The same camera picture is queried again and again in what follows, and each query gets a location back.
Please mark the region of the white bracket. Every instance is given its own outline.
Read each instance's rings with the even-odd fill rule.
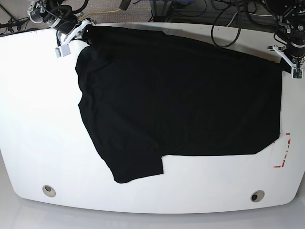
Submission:
[[[287,64],[289,64],[289,66],[291,67],[291,76],[293,79],[303,78],[303,69],[297,68],[295,63],[292,63],[292,61],[283,52],[279,51],[277,45],[274,45],[272,49],[276,52],[276,54],[281,56],[287,62]]]
[[[81,25],[77,28],[75,28],[70,34],[67,36],[67,38],[64,40],[64,42],[61,44],[61,46],[58,46],[55,48],[55,52],[57,57],[66,56],[71,54],[69,43],[72,41],[75,37],[81,37],[82,31],[86,28],[88,24],[92,24],[89,20],[83,20],[81,22]]]

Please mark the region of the black fabric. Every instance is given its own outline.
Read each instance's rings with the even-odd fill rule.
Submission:
[[[256,154],[279,137],[279,65],[160,31],[87,35],[79,108],[116,182],[162,174],[164,155]]]

